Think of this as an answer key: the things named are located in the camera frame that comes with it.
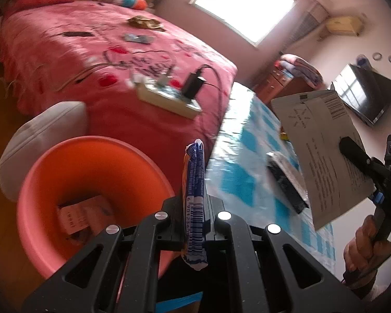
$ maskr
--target wooden dresser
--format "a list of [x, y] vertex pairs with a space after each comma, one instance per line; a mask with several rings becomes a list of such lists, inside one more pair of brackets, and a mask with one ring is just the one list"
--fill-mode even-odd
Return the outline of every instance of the wooden dresser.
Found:
[[254, 91], [257, 97], [269, 108], [271, 108], [272, 99], [314, 90], [302, 78], [293, 77], [276, 67], [272, 67], [268, 74], [263, 76], [264, 78], [257, 84]]

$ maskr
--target blue and white tablecloth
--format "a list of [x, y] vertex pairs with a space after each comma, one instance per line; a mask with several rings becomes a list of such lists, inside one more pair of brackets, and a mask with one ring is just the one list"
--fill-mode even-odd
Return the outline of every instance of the blue and white tablecloth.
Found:
[[297, 169], [290, 143], [279, 138], [280, 122], [248, 88], [234, 83], [229, 107], [206, 170], [207, 192], [249, 225], [276, 223], [334, 273], [332, 225], [314, 230], [311, 210], [297, 214], [266, 167], [266, 153], [282, 152]]

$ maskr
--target pink bedspread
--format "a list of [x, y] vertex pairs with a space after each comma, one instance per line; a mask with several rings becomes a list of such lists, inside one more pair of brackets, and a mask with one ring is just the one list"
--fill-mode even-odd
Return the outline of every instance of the pink bedspread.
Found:
[[[185, 147], [201, 138], [206, 143], [206, 156], [211, 152], [236, 67], [167, 21], [161, 20], [166, 32], [127, 26], [126, 20], [135, 15], [157, 18], [91, 1], [21, 11], [3, 22], [0, 60], [6, 80], [16, 80], [13, 94], [18, 98], [20, 112], [34, 116], [63, 100], [84, 101], [90, 119], [89, 134], [109, 136], [137, 147], [153, 159], [177, 192]], [[151, 45], [129, 43], [122, 40], [125, 33], [156, 39]], [[57, 91], [85, 68], [108, 61], [123, 67], [106, 67], [82, 75]], [[201, 89], [197, 100], [203, 114], [194, 120], [140, 101], [127, 82], [131, 72], [156, 77], [173, 63], [175, 84], [182, 84], [202, 64], [215, 67], [223, 82], [222, 91], [209, 85]], [[210, 69], [203, 76], [208, 83], [218, 85]]]

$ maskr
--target window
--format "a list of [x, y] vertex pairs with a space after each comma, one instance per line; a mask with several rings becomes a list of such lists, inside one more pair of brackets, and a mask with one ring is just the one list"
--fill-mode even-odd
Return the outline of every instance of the window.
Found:
[[254, 44], [259, 43], [295, 5], [295, 0], [194, 0]]

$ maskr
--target air conditioner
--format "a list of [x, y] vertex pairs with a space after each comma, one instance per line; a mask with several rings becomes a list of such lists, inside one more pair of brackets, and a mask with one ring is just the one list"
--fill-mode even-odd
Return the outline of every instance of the air conditioner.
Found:
[[332, 34], [359, 36], [364, 24], [356, 16], [341, 16], [327, 20], [326, 28]]

